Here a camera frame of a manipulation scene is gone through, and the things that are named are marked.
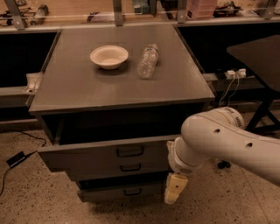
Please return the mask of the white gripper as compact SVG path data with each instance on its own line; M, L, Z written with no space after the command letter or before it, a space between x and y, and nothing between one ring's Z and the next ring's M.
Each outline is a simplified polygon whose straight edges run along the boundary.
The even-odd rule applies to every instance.
M181 136L174 141L168 141L166 145L169 166L177 173L169 173L166 180L164 202L171 205L186 188L188 184L186 176L194 174L205 162L205 157L192 150Z

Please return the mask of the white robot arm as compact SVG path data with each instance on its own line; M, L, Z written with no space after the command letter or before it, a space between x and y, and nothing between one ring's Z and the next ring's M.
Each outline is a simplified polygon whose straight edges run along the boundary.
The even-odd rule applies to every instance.
M164 202L173 204L186 188L188 176L209 158L226 160L280 186L280 140L244 129L234 108L224 107L191 115L181 134L167 143L168 174Z

